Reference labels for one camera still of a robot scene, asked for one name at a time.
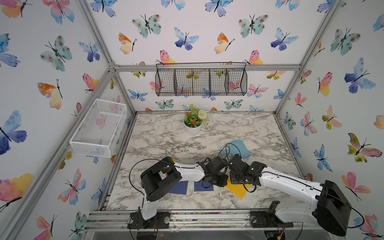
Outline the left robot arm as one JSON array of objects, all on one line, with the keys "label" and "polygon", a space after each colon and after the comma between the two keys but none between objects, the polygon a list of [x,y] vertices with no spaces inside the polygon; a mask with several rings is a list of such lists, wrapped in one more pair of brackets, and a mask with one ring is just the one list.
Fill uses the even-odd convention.
[{"label": "left robot arm", "polygon": [[157,229],[161,218],[158,214],[159,201],[179,182],[209,183],[212,186],[225,187],[229,178],[226,174],[228,162],[220,155],[213,159],[206,158],[193,165],[176,163],[171,157],[162,160],[147,159],[147,161],[156,163],[141,173],[139,188],[132,183],[132,171],[129,172],[129,183],[132,188],[143,195],[138,210],[130,215],[128,226],[131,228]]}]

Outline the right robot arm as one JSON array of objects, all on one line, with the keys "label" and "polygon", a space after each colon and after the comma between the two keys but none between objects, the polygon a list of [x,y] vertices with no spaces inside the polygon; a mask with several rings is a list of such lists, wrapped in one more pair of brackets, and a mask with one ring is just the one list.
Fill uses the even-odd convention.
[{"label": "right robot arm", "polygon": [[347,235],[351,228],[349,220],[354,208],[336,183],[328,180],[324,183],[305,181],[260,162],[248,165],[243,161],[240,149],[231,152],[233,146],[233,143],[229,143],[224,147],[232,184],[244,187],[252,185],[253,192],[258,187],[275,189],[299,199],[301,204],[275,211],[275,216],[283,223],[318,224],[335,236]]}]

